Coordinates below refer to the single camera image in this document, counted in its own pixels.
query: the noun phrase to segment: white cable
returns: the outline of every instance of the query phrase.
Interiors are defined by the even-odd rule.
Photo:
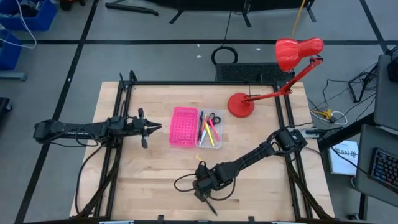
[[[26,23],[25,23],[25,19],[22,16],[22,9],[21,9],[21,5],[19,4],[19,1],[18,0],[16,0],[16,1],[17,1],[18,8],[19,8],[19,15],[20,15],[19,19],[21,20],[21,23],[25,27],[25,29],[29,32],[30,36],[33,38],[33,41],[35,42],[35,44],[33,46],[27,46],[27,45],[14,44],[14,43],[8,42],[6,40],[3,40],[2,38],[0,38],[0,40],[5,42],[5,43],[7,43],[7,44],[14,45],[14,46],[25,47],[25,48],[28,48],[28,49],[34,49],[36,47],[36,45],[37,45],[37,41],[36,41],[35,37],[33,36],[32,32],[27,27]]]
[[[344,122],[344,123],[334,123],[334,124],[337,124],[337,125],[346,125],[346,124],[348,124],[348,119],[347,119],[347,117],[346,117],[342,112],[340,112],[340,111],[333,111],[333,112],[331,112],[331,115],[333,116],[334,113],[341,114],[341,115],[344,117],[344,119],[346,120],[346,122]],[[313,111],[311,111],[311,114],[314,115],[314,117],[318,118],[319,120],[326,121],[327,123],[330,123],[329,120],[323,119],[323,118],[319,117],[319,116],[316,115]]]

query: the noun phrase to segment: pencil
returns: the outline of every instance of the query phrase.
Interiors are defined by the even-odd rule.
[[[207,125],[207,122],[205,122],[205,126],[206,126],[206,130],[207,130],[207,132],[208,132],[208,134],[209,134],[209,138],[210,138],[210,141],[211,141],[211,145],[214,147],[213,138],[212,138],[212,136],[211,136],[211,133],[210,133],[210,130],[209,130],[209,126]]]

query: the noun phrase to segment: pink plastic container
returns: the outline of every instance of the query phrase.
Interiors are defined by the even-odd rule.
[[[197,125],[198,109],[174,108],[169,143],[173,146],[195,147]]]

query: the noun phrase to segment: wooden table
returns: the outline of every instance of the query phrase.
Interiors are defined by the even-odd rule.
[[[94,122],[110,117],[117,93],[117,82],[104,82],[98,98]],[[199,153],[208,167],[216,163],[233,161],[265,141],[271,132],[279,129],[275,99],[255,102],[255,109],[248,118],[235,118],[226,103],[233,93],[248,93],[247,86],[134,86],[129,114],[137,116],[143,108],[146,118],[163,124],[148,139],[148,149],[141,147],[141,138],[124,138],[123,152],[114,198],[112,219],[156,220],[164,215],[165,220],[248,220],[254,216],[262,220],[294,220],[292,199],[285,161],[282,157],[265,158],[239,174],[232,197],[222,202],[211,203],[218,216],[206,203],[200,202],[193,192],[181,193],[174,189],[176,178],[195,171]],[[269,86],[252,86],[252,94],[272,92]],[[311,121],[307,99],[302,83],[296,83],[290,96],[296,124]],[[169,144],[170,120],[176,106],[214,108],[223,110],[223,146],[221,149],[180,148]],[[315,140],[308,139],[308,147],[318,150]],[[88,147],[85,157],[95,149]],[[104,158],[103,149],[86,165],[80,181],[79,207],[91,199],[98,188]],[[330,194],[326,184],[320,156],[312,151],[302,151],[303,168],[309,191],[325,211],[334,216]],[[192,187],[193,179],[184,179],[180,188]],[[214,197],[229,194],[231,185],[213,192]],[[300,191],[298,199],[302,217],[305,216]],[[101,214],[104,214],[108,194],[104,194]]]

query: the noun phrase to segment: white paper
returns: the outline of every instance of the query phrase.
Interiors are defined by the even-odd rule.
[[[358,144],[354,141],[343,141],[333,146],[339,154],[358,165]],[[356,175],[356,168],[349,162],[340,158],[332,149],[329,149],[330,170],[332,174]]]

